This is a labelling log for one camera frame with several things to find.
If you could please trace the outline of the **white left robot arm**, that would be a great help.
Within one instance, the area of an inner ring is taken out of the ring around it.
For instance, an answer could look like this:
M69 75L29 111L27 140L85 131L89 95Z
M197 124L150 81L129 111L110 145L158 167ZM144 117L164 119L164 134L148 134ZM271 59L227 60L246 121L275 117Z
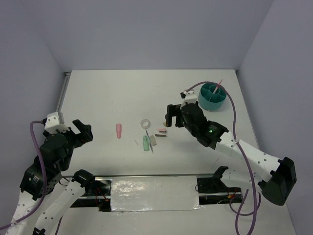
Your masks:
M1 227L8 235L47 235L72 204L82 195L96 189L95 176L78 170L64 191L50 205L48 200L69 168L74 149L93 140L91 125L76 119L80 131L74 133L57 117L30 123L31 137L37 151L34 163L25 171L20 184L19 201L10 224Z

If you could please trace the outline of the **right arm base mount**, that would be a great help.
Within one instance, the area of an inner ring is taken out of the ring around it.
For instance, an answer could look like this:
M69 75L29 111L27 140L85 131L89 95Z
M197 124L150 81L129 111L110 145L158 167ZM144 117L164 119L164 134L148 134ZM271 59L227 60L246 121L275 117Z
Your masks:
M227 187L222 182L222 175L228 170L227 166L220 166L212 175L197 176L195 190L199 194L200 205L215 205L242 202L240 188Z

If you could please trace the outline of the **thin purple pen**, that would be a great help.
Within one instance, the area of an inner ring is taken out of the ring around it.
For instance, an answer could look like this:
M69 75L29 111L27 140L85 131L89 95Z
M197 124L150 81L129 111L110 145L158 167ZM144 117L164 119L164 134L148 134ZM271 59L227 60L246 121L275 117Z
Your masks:
M152 154L154 154L154 150L153 150L153 146L152 146L152 143L151 143L151 139L150 139L149 133L148 133L147 129L145 129L145 131L146 131L146 135L147 135L147 138L148 138L148 141L149 141L149 146L150 146L151 152L152 152Z

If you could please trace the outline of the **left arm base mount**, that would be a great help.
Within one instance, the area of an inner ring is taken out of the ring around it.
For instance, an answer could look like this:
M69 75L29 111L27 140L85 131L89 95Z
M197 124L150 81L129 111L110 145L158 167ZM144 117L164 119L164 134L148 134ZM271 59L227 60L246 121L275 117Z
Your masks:
M84 193L71 208L97 208L100 212L111 211L111 180L99 180L86 170L77 171L73 177L84 188Z

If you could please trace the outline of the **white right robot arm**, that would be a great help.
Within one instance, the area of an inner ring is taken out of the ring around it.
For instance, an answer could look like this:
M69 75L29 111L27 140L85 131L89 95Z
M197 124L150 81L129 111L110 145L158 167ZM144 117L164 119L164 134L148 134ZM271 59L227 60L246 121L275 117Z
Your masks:
M166 126L184 127L204 147L242 159L250 164L252 172L260 177L257 182L262 195L271 203L282 206L292 191L297 178L294 161L268 155L250 144L234 139L233 134L221 124L209 121L197 103L169 104L165 115Z

